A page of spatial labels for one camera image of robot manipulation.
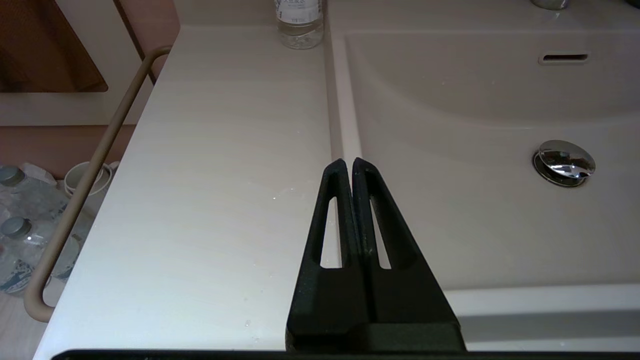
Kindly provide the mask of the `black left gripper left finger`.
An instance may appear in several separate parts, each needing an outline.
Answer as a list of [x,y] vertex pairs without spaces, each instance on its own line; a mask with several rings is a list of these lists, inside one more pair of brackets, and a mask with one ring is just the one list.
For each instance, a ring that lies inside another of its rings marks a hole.
[[[329,205],[336,200],[342,265],[322,267]],[[350,331],[369,319],[348,167],[343,159],[323,171],[294,294],[286,320],[286,349],[339,352]]]

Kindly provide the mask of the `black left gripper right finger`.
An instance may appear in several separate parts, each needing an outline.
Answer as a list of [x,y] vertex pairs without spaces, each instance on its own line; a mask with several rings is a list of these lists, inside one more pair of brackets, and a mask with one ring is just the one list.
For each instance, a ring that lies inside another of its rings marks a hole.
[[352,196],[369,312],[377,323],[459,325],[377,167],[357,157]]

